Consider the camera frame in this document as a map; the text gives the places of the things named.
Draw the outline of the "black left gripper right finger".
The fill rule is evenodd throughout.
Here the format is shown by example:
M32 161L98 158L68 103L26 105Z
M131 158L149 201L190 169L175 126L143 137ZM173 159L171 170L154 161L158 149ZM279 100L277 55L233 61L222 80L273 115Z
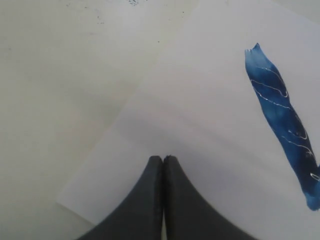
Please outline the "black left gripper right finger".
M219 214L193 186L178 159L163 160L163 206L168 240L253 240Z

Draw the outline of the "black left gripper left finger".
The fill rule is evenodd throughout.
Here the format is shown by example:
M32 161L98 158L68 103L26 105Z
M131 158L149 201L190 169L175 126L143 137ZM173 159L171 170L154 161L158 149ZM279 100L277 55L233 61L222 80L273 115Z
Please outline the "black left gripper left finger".
M163 161L151 156L137 183L100 224L80 240L160 240L163 226Z

